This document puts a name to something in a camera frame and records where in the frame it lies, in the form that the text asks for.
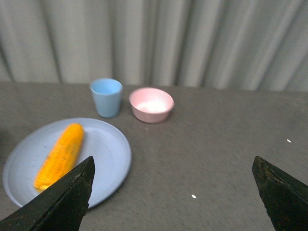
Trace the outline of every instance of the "light blue plate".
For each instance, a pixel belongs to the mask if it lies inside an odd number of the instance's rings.
[[[63,130],[80,123],[85,131],[77,164],[92,155],[95,175],[89,208],[110,196],[123,182],[131,163],[131,150],[126,137],[112,125],[91,118],[60,120],[34,131],[12,151],[3,171],[3,185],[11,200],[22,207],[39,193],[34,178]]]

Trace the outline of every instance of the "pink bowl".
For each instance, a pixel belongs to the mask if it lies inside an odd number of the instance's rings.
[[[166,120],[174,107],[172,97],[156,88],[139,88],[129,96],[133,114],[145,123],[160,123]]]

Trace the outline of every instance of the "table surface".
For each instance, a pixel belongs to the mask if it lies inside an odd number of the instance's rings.
[[[80,231],[274,230],[252,164],[259,155],[308,184],[308,94],[159,87],[175,107],[153,125],[131,112],[128,96],[137,87],[124,86],[119,116],[105,119],[88,85],[0,83],[1,176],[31,132],[66,118],[95,118],[126,136],[132,164],[118,190],[88,211]],[[1,183],[0,219],[17,209]]]

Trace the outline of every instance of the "blue cup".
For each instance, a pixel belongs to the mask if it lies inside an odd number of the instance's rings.
[[[97,113],[101,117],[112,118],[120,111],[123,86],[112,78],[100,78],[90,84]]]

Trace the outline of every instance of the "curtain fold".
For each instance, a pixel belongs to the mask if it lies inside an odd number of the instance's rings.
[[[2,0],[0,81],[308,91],[306,0]]]

